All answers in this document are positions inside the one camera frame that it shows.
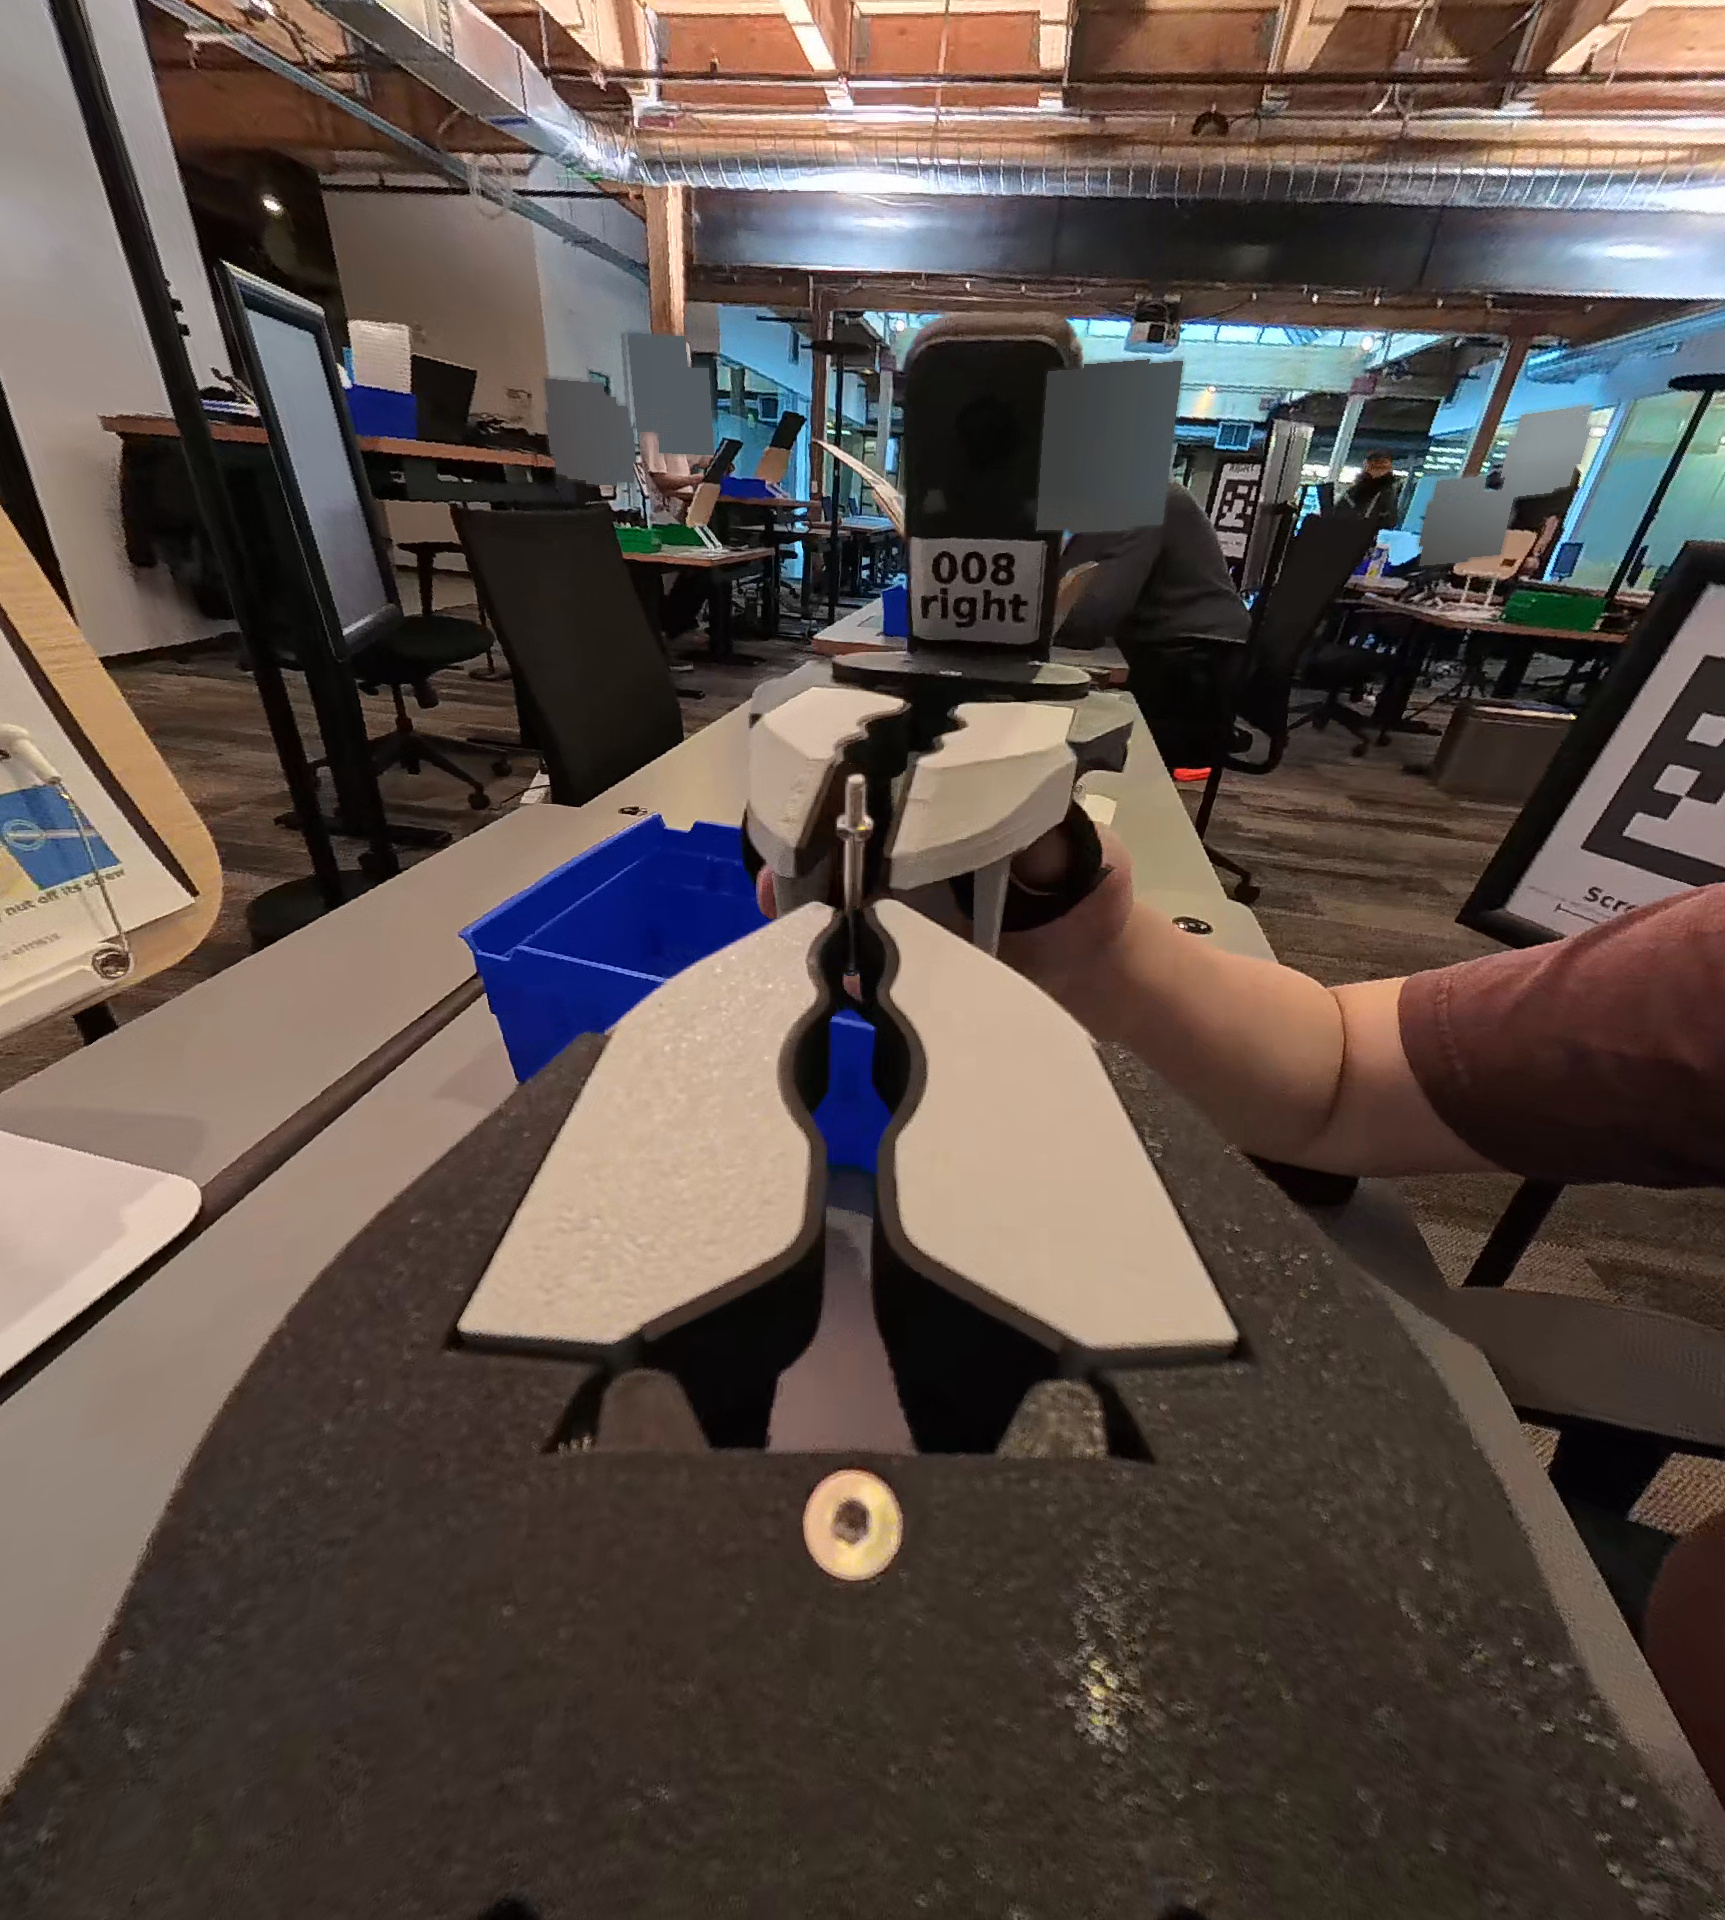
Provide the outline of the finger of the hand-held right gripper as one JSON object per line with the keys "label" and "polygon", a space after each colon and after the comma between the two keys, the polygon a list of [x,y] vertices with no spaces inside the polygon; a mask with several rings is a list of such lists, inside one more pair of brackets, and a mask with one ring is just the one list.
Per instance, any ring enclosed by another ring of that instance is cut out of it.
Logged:
{"label": "finger of the hand-held right gripper", "polygon": [[963,702],[913,760],[884,855],[895,894],[970,880],[970,939],[995,955],[1015,856],[1059,827],[1074,786],[1071,702]]}
{"label": "finger of the hand-held right gripper", "polygon": [[793,693],[750,731],[743,834],[765,875],[771,916],[835,901],[853,776],[880,801],[904,760],[904,700],[893,693]]}

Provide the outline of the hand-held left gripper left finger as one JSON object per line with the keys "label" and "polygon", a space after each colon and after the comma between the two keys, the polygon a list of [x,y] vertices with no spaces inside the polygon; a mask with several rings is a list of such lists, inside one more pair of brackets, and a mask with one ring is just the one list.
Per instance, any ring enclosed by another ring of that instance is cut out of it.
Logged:
{"label": "hand-held left gripper left finger", "polygon": [[782,1377],[857,1337],[857,1203],[814,1105],[842,922],[807,905],[614,1025],[464,1305],[471,1355],[674,1378],[713,1449],[771,1445]]}

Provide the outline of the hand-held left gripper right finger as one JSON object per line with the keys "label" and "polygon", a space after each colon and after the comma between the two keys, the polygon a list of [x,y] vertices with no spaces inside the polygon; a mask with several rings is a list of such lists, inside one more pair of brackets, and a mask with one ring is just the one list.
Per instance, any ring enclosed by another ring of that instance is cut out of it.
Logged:
{"label": "hand-held left gripper right finger", "polygon": [[997,1453],[1048,1381],[1218,1364],[1241,1334],[1089,1032],[901,903],[862,918],[872,1300],[922,1455]]}

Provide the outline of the steel bolt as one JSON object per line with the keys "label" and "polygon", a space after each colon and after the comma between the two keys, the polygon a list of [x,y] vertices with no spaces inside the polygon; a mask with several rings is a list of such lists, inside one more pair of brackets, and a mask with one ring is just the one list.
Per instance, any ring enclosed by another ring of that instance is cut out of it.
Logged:
{"label": "steel bolt", "polygon": [[[865,807],[870,815],[868,781],[862,772],[853,772],[845,776],[836,823],[845,807],[851,807],[851,809]],[[860,928],[860,914],[866,907],[870,837],[859,838],[859,840],[845,838],[841,834],[836,837],[841,842],[841,920],[842,920],[841,980],[848,999],[860,1004],[865,985],[862,985],[859,928]]]}

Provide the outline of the blue bin with divider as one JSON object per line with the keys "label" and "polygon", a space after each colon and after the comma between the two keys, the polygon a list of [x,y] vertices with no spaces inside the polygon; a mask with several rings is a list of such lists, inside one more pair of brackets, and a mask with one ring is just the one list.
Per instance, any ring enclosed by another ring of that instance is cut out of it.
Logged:
{"label": "blue bin with divider", "polygon": [[860,1004],[842,920],[758,911],[743,830],[645,818],[466,927],[518,1083],[597,1036],[536,1190],[568,1227],[607,1207],[724,1207],[726,1232],[816,1237],[826,1177],[876,1172],[891,1111],[875,1089],[880,944],[860,914]]}

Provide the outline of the person's right forearm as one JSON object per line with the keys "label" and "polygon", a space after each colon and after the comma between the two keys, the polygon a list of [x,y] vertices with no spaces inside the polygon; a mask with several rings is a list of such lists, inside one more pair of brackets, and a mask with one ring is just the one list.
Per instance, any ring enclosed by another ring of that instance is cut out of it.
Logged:
{"label": "person's right forearm", "polygon": [[1492,1172],[1424,1095],[1401,999],[1398,979],[1328,988],[1181,953],[1122,1042],[1251,1156],[1350,1179]]}

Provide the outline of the person's right hand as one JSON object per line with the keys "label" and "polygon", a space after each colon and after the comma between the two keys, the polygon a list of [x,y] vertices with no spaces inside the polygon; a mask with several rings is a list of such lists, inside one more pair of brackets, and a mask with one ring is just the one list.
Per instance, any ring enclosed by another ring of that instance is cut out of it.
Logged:
{"label": "person's right hand", "polygon": [[1186,1010],[1191,939],[1137,899],[1120,840],[1083,809],[1021,852],[1010,905],[1061,913],[1006,927],[1000,959],[1053,996],[1093,1038],[1156,1063]]}

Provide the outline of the wooden office desk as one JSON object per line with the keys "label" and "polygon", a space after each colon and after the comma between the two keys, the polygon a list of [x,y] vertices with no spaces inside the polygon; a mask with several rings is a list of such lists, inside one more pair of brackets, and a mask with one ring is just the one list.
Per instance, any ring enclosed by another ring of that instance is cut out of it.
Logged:
{"label": "wooden office desk", "polygon": [[738,651],[734,639],[731,588],[751,578],[762,591],[762,637],[774,637],[775,613],[771,588],[778,550],[771,545],[707,546],[707,545],[620,545],[622,560],[634,572],[635,596],[642,600],[653,628],[663,627],[667,574],[700,582],[700,613],[706,619],[706,658],[717,665],[753,666],[751,654]]}
{"label": "wooden office desk", "polygon": [[1629,628],[1584,633],[1518,625],[1479,617],[1473,609],[1402,600],[1369,588],[1347,588],[1340,606],[1367,633],[1394,637],[1394,652],[1387,661],[1375,709],[1356,729],[1356,756],[1387,749],[1398,737],[1434,733],[1427,722],[1411,718],[1406,709],[1432,651],[1447,643],[1460,647],[1462,661],[1474,675],[1474,696],[1506,702],[1520,694],[1538,658],[1565,663],[1565,693],[1574,684],[1594,684],[1632,637]]}

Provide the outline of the black mesh office chair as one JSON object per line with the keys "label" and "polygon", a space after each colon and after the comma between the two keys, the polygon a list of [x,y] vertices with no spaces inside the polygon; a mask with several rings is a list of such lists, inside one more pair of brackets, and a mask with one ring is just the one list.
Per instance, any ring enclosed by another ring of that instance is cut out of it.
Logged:
{"label": "black mesh office chair", "polygon": [[603,504],[453,504],[492,637],[556,804],[597,801],[682,743],[674,677]]}

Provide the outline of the grey floor box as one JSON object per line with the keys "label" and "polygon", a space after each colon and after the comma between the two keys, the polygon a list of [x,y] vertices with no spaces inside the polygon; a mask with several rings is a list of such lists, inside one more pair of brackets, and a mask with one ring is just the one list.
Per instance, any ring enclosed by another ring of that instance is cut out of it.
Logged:
{"label": "grey floor box", "polygon": [[1518,809],[1544,779],[1574,720],[1568,709],[1546,702],[1460,700],[1429,781],[1458,801]]}

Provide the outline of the portrait display on stand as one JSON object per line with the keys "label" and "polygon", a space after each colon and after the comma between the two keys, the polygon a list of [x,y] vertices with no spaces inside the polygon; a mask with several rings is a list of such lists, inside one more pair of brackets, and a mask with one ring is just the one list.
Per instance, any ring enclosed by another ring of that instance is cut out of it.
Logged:
{"label": "portrait display on stand", "polygon": [[308,684],[335,823],[366,845],[360,871],[392,878],[393,832],[368,763],[349,661],[384,637],[399,606],[390,545],[360,468],[337,360],[319,306],[230,265],[214,272],[235,370],[268,434],[287,545],[285,647]]}

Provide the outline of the dark hanging coat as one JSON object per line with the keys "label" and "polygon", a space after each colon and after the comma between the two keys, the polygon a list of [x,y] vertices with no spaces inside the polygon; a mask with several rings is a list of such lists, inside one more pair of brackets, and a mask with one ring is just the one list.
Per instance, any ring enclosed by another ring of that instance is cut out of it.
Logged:
{"label": "dark hanging coat", "polygon": [[161,568],[202,617],[232,617],[178,443],[150,437],[118,443],[118,517],[129,566]]}

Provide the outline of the black floor lamp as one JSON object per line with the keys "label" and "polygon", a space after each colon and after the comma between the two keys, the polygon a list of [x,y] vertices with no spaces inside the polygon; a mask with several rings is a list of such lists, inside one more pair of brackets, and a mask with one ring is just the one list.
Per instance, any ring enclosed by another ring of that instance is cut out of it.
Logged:
{"label": "black floor lamp", "polygon": [[1664,468],[1662,468],[1662,472],[1660,472],[1660,476],[1658,476],[1658,480],[1657,480],[1657,485],[1655,485],[1655,488],[1652,488],[1652,493],[1650,493],[1650,496],[1648,496],[1648,503],[1646,503],[1646,507],[1645,507],[1645,510],[1643,510],[1643,514],[1640,514],[1640,518],[1639,518],[1639,523],[1637,523],[1637,526],[1635,526],[1635,533],[1632,533],[1632,537],[1630,537],[1630,540],[1629,540],[1629,546],[1625,549],[1625,553],[1623,553],[1623,557],[1620,557],[1614,572],[1610,574],[1609,587],[1607,587],[1604,596],[1602,596],[1602,619],[1604,619],[1604,621],[1609,621],[1609,619],[1612,619],[1612,617],[1619,615],[1619,611],[1620,611],[1620,600],[1623,600],[1623,588],[1629,585],[1629,581],[1630,581],[1630,577],[1632,577],[1632,572],[1635,572],[1635,568],[1637,568],[1637,560],[1639,560],[1639,559],[1643,557],[1643,553],[1645,553],[1648,530],[1652,528],[1652,523],[1655,523],[1655,518],[1657,518],[1658,512],[1660,512],[1660,507],[1662,507],[1662,503],[1664,503],[1664,496],[1667,496],[1667,493],[1670,490],[1676,474],[1680,472],[1680,468],[1682,468],[1682,465],[1684,465],[1684,459],[1687,459],[1687,454],[1688,454],[1688,451],[1691,451],[1691,443],[1693,443],[1693,438],[1695,438],[1700,423],[1706,418],[1713,401],[1719,398],[1719,396],[1725,396],[1725,370],[1699,370],[1699,372],[1682,372],[1682,375],[1676,375],[1676,377],[1673,377],[1673,378],[1669,381],[1669,393],[1670,393],[1670,394],[1693,396],[1693,411],[1691,411],[1691,416],[1688,416],[1688,421],[1687,421],[1687,425],[1684,425],[1684,428],[1682,428],[1682,432],[1680,432],[1680,437],[1678,437],[1678,443],[1674,445],[1674,451],[1670,453],[1670,456],[1669,456],[1669,461],[1667,461],[1667,465],[1664,465]]}

